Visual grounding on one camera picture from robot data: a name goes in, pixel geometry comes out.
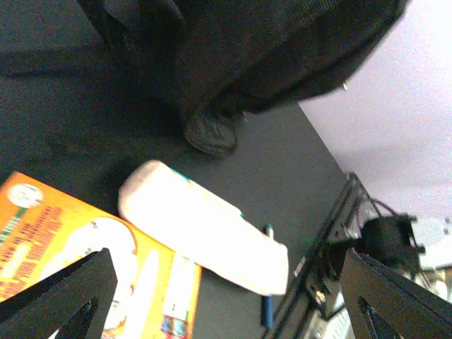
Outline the black student bag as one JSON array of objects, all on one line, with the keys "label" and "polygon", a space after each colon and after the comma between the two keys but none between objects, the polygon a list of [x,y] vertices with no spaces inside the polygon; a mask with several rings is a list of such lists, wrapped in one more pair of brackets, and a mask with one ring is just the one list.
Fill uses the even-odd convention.
[{"label": "black student bag", "polygon": [[345,87],[406,1],[141,1],[141,34],[103,1],[80,7],[121,72],[179,116],[185,139],[221,157],[235,118]]}]

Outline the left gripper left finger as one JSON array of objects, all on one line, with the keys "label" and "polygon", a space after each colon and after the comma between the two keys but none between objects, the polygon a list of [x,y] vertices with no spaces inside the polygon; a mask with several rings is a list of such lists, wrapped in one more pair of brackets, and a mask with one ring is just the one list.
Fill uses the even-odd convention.
[{"label": "left gripper left finger", "polygon": [[95,251],[1,303],[2,338],[101,338],[117,287],[109,249]]}]

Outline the cream fabric pencil case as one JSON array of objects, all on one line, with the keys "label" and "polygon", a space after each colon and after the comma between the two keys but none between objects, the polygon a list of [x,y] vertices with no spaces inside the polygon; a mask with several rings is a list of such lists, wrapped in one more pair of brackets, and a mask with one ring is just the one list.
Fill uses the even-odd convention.
[{"label": "cream fabric pencil case", "polygon": [[236,285],[259,295],[286,293],[287,247],[159,160],[143,163],[126,179],[118,210],[143,233]]}]

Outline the orange thick book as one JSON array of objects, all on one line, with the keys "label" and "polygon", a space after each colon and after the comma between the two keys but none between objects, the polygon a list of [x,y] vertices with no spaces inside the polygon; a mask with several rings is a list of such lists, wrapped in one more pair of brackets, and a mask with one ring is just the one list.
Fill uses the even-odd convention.
[{"label": "orange thick book", "polygon": [[2,338],[191,338],[201,268],[20,172],[1,185]]}]

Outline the green cap marker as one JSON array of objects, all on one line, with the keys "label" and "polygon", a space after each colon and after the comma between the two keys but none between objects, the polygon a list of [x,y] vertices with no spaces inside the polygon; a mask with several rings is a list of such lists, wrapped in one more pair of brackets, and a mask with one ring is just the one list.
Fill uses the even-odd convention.
[{"label": "green cap marker", "polygon": [[266,225],[265,233],[270,239],[274,239],[274,229],[271,224]]}]

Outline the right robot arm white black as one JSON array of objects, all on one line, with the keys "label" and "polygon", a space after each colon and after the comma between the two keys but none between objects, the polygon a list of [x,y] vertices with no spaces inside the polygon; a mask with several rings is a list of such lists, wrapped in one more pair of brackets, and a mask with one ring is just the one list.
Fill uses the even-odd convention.
[{"label": "right robot arm white black", "polygon": [[419,255],[425,253],[425,248],[415,240],[412,223],[416,221],[415,216],[407,214],[368,220],[355,249],[389,268],[420,273]]}]

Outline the blue cap marker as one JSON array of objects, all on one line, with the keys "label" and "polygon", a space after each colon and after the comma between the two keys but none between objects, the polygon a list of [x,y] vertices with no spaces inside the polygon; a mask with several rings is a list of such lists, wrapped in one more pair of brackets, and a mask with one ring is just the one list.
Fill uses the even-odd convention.
[{"label": "blue cap marker", "polygon": [[273,328],[273,296],[267,295],[261,298],[261,325],[265,329]]}]

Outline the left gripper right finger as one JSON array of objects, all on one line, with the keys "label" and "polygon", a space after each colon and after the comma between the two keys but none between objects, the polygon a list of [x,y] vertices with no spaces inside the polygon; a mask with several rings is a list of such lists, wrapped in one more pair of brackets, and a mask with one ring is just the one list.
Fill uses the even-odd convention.
[{"label": "left gripper right finger", "polygon": [[356,338],[450,338],[451,303],[349,249],[340,284]]}]

